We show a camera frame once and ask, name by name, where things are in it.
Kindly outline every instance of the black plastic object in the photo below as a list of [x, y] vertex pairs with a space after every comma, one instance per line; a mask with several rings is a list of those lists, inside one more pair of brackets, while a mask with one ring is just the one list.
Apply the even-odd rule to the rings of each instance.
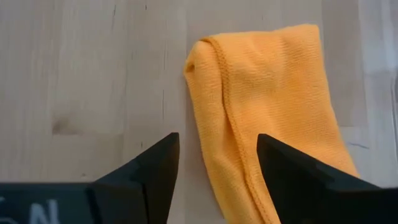
[[257, 154], [282, 224], [398, 223], [398, 189], [381, 189], [266, 134]]
[[0, 184], [0, 224], [164, 224], [178, 172], [178, 133], [89, 184]]

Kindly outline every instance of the microfiber cloth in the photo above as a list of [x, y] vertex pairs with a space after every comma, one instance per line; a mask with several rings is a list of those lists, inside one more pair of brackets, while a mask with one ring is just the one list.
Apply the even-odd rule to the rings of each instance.
[[357, 175], [331, 107], [317, 26], [218, 34], [184, 68], [201, 150], [228, 223], [280, 223], [259, 165], [266, 133]]

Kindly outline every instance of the light wood surface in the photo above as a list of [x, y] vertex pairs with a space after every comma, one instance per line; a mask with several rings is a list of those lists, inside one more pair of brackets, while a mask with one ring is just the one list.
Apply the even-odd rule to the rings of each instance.
[[320, 28], [361, 177], [398, 185], [393, 0], [0, 0], [0, 181], [90, 181], [180, 133], [169, 223], [225, 223], [182, 67], [220, 32]]

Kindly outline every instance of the stitched seam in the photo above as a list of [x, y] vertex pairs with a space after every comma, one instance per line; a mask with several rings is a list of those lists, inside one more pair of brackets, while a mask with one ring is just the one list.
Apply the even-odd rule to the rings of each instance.
[[233, 113], [226, 109], [227, 104], [228, 104], [228, 106], [230, 106], [229, 105], [229, 89], [228, 89], [228, 84], [227, 84], [229, 82], [229, 80], [228, 80], [228, 73], [229, 73], [228, 64], [226, 63], [225, 56], [224, 56], [223, 51], [222, 51], [220, 45], [218, 44], [217, 40], [215, 40], [212, 37], [207, 37], [206, 39], [203, 39], [203, 40], [209, 42], [215, 48], [215, 52], [216, 52], [216, 55], [218, 58], [218, 61], [217, 61], [218, 66], [220, 68], [224, 68], [224, 69], [220, 69], [222, 92], [223, 92], [223, 99], [224, 99], [224, 109], [226, 111], [228, 120], [231, 124], [232, 131], [233, 131], [235, 137], [237, 138], [236, 144], [238, 145], [239, 155], [240, 155], [243, 167], [244, 167], [244, 173], [245, 173], [244, 176], [245, 176], [246, 185], [249, 187], [249, 191], [251, 193], [251, 196], [254, 199], [254, 203], [257, 205], [256, 207], [257, 207], [258, 212], [260, 213], [260, 217], [262, 217], [262, 214], [264, 214], [263, 218], [265, 218], [265, 220], [263, 220], [263, 221], [266, 221], [266, 223], [271, 223], [271, 221], [268, 217], [268, 214], [266, 212], [266, 209], [264, 208], [263, 204], [261, 203], [260, 198], [257, 193], [257, 190], [254, 187], [254, 182], [252, 179], [250, 168], [248, 167], [248, 164], [246, 161], [246, 153], [243, 150], [243, 148], [244, 148], [243, 145], [240, 143], [242, 141], [241, 133], [239, 132], [238, 128], [236, 128], [236, 122], [234, 120]]

